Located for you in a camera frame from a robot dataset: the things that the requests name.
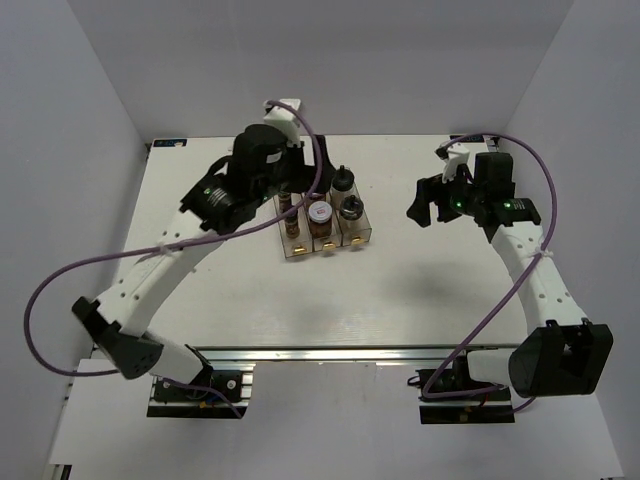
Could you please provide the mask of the white salt shaker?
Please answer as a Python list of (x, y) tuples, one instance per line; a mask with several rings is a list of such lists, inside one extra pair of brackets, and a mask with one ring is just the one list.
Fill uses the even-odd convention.
[(331, 200), (336, 208), (341, 205), (346, 196), (353, 194), (354, 183), (353, 172), (348, 167), (341, 165), (333, 176), (330, 189)]
[(339, 208), (340, 217), (347, 222), (359, 220), (364, 213), (364, 203), (356, 195), (345, 196)]

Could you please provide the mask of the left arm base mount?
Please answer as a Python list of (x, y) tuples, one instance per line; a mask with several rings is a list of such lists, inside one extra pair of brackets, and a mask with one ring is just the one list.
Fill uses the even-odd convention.
[(196, 384), (155, 377), (146, 415), (162, 419), (239, 420), (247, 411), (255, 363), (214, 362)]

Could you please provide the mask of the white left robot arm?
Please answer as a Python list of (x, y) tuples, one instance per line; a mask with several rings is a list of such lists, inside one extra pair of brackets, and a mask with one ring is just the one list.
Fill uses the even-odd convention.
[(143, 256), (96, 299), (74, 303), (74, 316), (124, 378), (169, 379), (191, 399), (209, 392), (213, 369), (206, 359), (153, 333), (151, 320), (182, 280), (221, 246), (219, 236), (236, 232), (278, 193), (328, 189), (335, 168), (325, 137), (315, 139), (320, 170), (305, 164), (303, 149), (289, 145), (277, 128), (248, 126), (235, 137), (231, 154), (217, 160), (181, 199), (160, 237), (178, 248)]

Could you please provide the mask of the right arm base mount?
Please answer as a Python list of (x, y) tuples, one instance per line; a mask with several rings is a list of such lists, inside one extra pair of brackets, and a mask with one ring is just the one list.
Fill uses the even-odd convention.
[(446, 369), (429, 392), (443, 394), (442, 398), (427, 398), (422, 389), (434, 369), (417, 370), (406, 382), (418, 391), (420, 423), (422, 425), (480, 425), (510, 424), (515, 422), (513, 404), (508, 389), (481, 392), (476, 395), (455, 393), (466, 390), (484, 390), (487, 383), (472, 381), (466, 374)]

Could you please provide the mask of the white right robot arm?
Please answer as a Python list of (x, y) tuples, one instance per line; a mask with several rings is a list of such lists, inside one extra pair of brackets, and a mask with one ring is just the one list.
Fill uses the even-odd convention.
[(521, 303), (527, 336), (514, 349), (461, 348), (422, 387), (425, 399), (472, 399), (512, 388), (522, 398), (590, 395), (613, 346), (605, 324), (592, 323), (569, 293), (550, 252), (534, 203), (515, 195), (513, 159), (484, 152), (467, 165), (460, 143), (441, 147), (442, 174), (417, 183), (409, 218), (430, 225), (471, 217), (503, 261)]

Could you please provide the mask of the small black-cap spice bottle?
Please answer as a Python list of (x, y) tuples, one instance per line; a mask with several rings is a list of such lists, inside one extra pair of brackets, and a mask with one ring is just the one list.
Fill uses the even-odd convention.
[(289, 239), (298, 238), (300, 235), (298, 212), (294, 211), (284, 219), (285, 234)]

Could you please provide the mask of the brown jar white lid front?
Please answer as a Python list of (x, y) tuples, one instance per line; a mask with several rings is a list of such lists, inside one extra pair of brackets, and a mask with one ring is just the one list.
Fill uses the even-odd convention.
[(333, 209), (326, 201), (315, 201), (307, 210), (309, 230), (313, 238), (326, 238), (332, 233)]

